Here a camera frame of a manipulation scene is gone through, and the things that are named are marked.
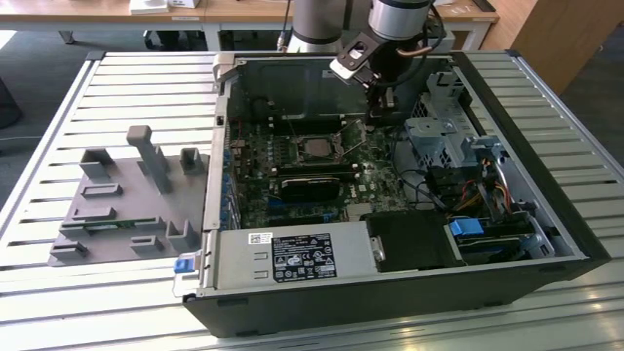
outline white sticker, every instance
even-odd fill
[[[274,233],[250,233],[250,245],[271,244]]]
[[[172,17],[172,20],[199,20],[199,17]]]

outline desk leg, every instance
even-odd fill
[[[75,33],[72,31],[59,31],[59,34],[66,44],[75,43]]]
[[[479,50],[486,39],[486,34],[488,34],[490,26],[490,22],[472,23],[474,28],[470,31],[463,50]]]
[[[204,24],[206,46],[208,51],[222,51],[222,42],[219,40],[220,25],[218,23]]]

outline blue latch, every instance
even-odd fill
[[[179,258],[176,265],[174,266],[174,272],[179,273],[194,273],[195,272],[195,259]]]
[[[450,227],[454,236],[484,234],[484,228],[476,218],[456,219]]]

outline gray floor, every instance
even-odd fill
[[[79,32],[66,45],[52,32],[16,33],[0,50],[0,77],[24,111],[24,119],[0,129],[0,138],[39,136],[92,50],[146,51],[140,32]],[[624,164],[624,28],[604,43],[563,100]],[[0,141],[0,206],[10,196],[38,140]]]

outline wooden cabinet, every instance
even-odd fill
[[[624,18],[623,0],[490,0],[500,16],[482,49],[520,52],[560,94]]]

